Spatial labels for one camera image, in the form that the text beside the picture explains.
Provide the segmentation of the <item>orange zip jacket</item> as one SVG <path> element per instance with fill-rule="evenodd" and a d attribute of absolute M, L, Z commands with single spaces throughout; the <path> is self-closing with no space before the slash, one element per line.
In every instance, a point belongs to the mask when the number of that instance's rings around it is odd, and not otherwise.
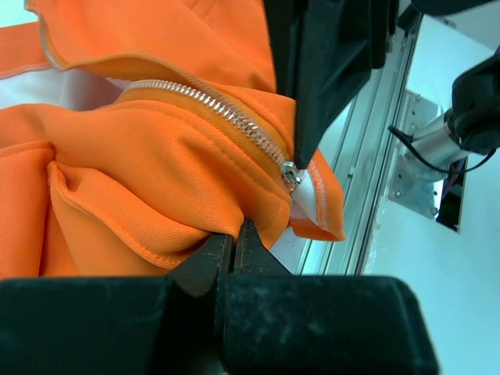
<path fill-rule="evenodd" d="M 261 1 L 27 1 L 1 30 L 1 276 L 162 275 L 252 220 L 345 237 L 316 152 L 286 181 Z"/>

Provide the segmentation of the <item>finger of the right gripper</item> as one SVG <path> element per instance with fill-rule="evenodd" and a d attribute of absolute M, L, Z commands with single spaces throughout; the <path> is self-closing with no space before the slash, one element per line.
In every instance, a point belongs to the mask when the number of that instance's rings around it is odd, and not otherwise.
<path fill-rule="evenodd" d="M 398 2 L 266 1 L 277 92 L 293 98 L 294 162 L 305 169 L 344 107 L 385 64 Z"/>

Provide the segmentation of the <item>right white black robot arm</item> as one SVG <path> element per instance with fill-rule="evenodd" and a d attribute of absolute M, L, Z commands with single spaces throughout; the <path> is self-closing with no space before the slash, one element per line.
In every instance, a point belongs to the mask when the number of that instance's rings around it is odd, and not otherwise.
<path fill-rule="evenodd" d="M 280 95 L 293 98 L 295 156 L 280 169 L 301 182 L 324 133 L 381 68 L 396 30 L 411 30 L 423 14 L 446 16 L 477 7 L 475 1 L 267 1 L 266 22 Z M 499 57 L 458 76 L 446 115 L 452 139 L 489 160 L 499 146 Z"/>

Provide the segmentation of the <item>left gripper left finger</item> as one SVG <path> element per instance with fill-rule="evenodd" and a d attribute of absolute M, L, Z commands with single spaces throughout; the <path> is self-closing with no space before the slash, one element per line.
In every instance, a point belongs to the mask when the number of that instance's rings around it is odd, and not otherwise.
<path fill-rule="evenodd" d="M 161 277 L 1 283 L 4 374 L 221 374 L 214 292 L 229 236 Z"/>

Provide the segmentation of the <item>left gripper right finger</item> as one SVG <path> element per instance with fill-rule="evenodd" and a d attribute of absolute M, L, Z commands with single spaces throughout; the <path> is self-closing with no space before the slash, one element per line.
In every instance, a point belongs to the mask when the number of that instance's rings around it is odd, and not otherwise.
<path fill-rule="evenodd" d="M 298 276 L 241 227 L 223 294 L 230 374 L 437 374 L 420 304 L 394 277 Z"/>

